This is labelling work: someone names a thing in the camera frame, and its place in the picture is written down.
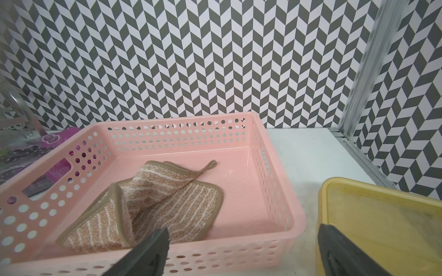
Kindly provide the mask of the yellow plastic container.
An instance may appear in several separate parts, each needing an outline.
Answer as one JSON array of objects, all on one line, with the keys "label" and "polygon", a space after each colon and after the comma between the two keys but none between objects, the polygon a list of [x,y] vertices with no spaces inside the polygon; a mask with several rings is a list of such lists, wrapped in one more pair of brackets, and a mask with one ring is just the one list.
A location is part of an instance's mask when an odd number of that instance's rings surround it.
[{"label": "yellow plastic container", "polygon": [[333,225],[389,276],[442,273],[442,203],[347,178],[326,180],[318,195],[315,273],[326,276],[318,245],[321,224]]}]

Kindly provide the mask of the brown striped square dishcloth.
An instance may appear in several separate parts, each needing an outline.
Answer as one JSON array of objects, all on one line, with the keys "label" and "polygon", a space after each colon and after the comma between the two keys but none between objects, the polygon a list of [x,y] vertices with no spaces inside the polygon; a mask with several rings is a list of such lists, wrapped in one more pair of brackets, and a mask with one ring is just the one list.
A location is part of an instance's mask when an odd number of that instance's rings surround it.
[{"label": "brown striped square dishcloth", "polygon": [[223,191],[197,178],[216,165],[190,170],[148,161],[134,177],[110,184],[56,243],[79,254],[123,250],[160,228],[172,244],[202,240],[219,215]]}]

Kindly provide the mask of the pink perforated plastic basket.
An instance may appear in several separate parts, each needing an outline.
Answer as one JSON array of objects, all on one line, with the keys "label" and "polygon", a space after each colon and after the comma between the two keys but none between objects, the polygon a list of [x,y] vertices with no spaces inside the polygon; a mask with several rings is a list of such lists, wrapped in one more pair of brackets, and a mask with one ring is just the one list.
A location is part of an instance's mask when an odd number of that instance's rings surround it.
[{"label": "pink perforated plastic basket", "polygon": [[306,218],[256,113],[89,125],[1,186],[3,276],[100,276],[127,250],[77,254],[56,244],[110,184],[147,161],[197,170],[223,191],[201,241],[173,244],[166,276],[204,276],[277,266]]}]

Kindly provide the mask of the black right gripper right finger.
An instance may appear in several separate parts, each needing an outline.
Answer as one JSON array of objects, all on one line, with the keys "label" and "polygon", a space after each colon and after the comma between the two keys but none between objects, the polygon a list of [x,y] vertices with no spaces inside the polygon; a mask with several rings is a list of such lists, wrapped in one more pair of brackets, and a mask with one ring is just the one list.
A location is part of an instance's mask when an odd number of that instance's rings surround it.
[{"label": "black right gripper right finger", "polygon": [[327,276],[390,275],[333,225],[320,225],[318,245]]}]

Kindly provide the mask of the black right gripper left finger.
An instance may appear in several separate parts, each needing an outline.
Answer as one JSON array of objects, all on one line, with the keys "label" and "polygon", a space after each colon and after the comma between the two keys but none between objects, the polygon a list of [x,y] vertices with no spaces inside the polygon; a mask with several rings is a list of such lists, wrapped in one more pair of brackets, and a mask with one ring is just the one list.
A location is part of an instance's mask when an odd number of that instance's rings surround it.
[{"label": "black right gripper left finger", "polygon": [[157,229],[102,276],[162,276],[169,246],[168,229]]}]

